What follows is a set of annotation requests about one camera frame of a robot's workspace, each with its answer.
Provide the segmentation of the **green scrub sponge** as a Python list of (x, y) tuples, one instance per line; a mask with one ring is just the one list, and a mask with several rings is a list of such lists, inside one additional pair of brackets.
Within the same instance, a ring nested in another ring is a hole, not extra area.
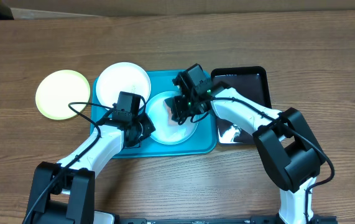
[(164, 105), (167, 109), (167, 113), (168, 113), (168, 121), (169, 122), (173, 122), (173, 111), (174, 111), (174, 100), (173, 97), (171, 98), (166, 98), (164, 100)]

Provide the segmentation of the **white pink plate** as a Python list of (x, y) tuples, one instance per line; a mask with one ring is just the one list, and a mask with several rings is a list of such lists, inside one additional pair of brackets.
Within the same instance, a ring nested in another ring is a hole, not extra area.
[(98, 77), (96, 96), (101, 105), (112, 106), (118, 101), (121, 91), (134, 93), (149, 99), (151, 82), (147, 72), (131, 62), (110, 65)]

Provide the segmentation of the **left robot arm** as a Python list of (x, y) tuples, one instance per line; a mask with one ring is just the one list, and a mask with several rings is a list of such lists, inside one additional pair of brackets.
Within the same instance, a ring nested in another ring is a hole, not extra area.
[(69, 156), (36, 167), (24, 223), (117, 223), (112, 213), (95, 209), (96, 177), (116, 154), (140, 145), (155, 127), (146, 113), (99, 122)]

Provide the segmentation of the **light blue plate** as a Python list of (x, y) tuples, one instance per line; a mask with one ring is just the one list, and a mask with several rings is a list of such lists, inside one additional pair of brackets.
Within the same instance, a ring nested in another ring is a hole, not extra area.
[(155, 126), (151, 138), (161, 144), (173, 145), (189, 139), (197, 129), (196, 123), (186, 121), (182, 125), (168, 121), (167, 109), (164, 105), (166, 98), (177, 96), (176, 91), (165, 91), (155, 95), (146, 106), (146, 113)]

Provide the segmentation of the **yellow green plate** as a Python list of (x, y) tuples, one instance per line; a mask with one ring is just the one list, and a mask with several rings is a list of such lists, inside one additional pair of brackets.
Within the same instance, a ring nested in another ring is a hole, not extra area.
[(47, 118), (69, 119), (76, 113), (68, 107), (68, 104), (87, 103), (90, 93), (90, 84), (81, 73), (74, 70), (59, 70), (41, 81), (35, 94), (35, 104)]

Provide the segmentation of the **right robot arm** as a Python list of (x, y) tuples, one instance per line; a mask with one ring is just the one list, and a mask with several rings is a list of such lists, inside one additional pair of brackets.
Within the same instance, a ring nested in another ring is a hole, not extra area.
[(280, 221), (310, 223), (310, 194), (319, 184), (316, 177), (321, 165), (330, 160), (301, 112), (267, 108), (225, 83), (214, 85), (205, 80), (192, 84), (178, 78), (172, 82), (181, 92), (166, 101), (172, 119), (183, 124), (188, 118), (212, 112), (249, 133), (267, 175), (280, 189)]

